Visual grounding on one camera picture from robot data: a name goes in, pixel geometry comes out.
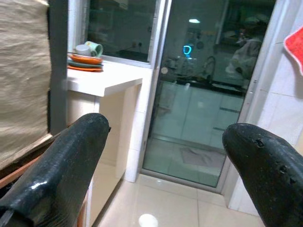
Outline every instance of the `orange plate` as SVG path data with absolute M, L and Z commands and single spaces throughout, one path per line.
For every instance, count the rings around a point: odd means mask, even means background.
M 103 69 L 101 68 L 78 68 L 73 66 L 68 66 L 69 69 L 72 70 L 81 70 L 81 71 L 87 71 L 87 72 L 103 72 Z
M 91 57 L 85 57 L 85 56 L 74 55 L 74 54 L 70 54 L 69 57 L 75 62 L 84 63 L 84 64 L 96 65 L 102 62 L 101 58 L 91 58 Z

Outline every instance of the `red towel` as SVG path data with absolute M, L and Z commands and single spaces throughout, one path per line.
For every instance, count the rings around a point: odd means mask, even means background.
M 284 40 L 284 46 L 299 64 L 300 73 L 303 76 L 303 27 L 289 35 Z

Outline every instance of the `white countertop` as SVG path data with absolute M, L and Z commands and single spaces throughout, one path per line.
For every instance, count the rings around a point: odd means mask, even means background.
M 108 62 L 103 69 L 104 72 L 67 69 L 68 90 L 104 97 L 141 84 L 144 72 L 150 70 Z

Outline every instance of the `tile floor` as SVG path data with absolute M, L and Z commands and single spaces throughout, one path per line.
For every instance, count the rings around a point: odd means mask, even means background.
M 143 168 L 215 187 L 221 173 L 221 167 L 205 167 L 184 163 L 180 148 L 188 148 L 188 146 L 158 139 L 149 140 Z
M 123 182 L 98 227 L 140 227 L 150 214 L 157 225 L 141 227 L 264 227 L 257 216 L 226 208 L 223 196 L 140 175 Z

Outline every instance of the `stacked plate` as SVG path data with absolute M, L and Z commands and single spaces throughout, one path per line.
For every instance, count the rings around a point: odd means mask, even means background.
M 88 72 L 103 72 L 102 59 L 88 57 L 79 54 L 70 54 L 71 60 L 68 60 L 68 68 L 73 70 L 82 70 Z

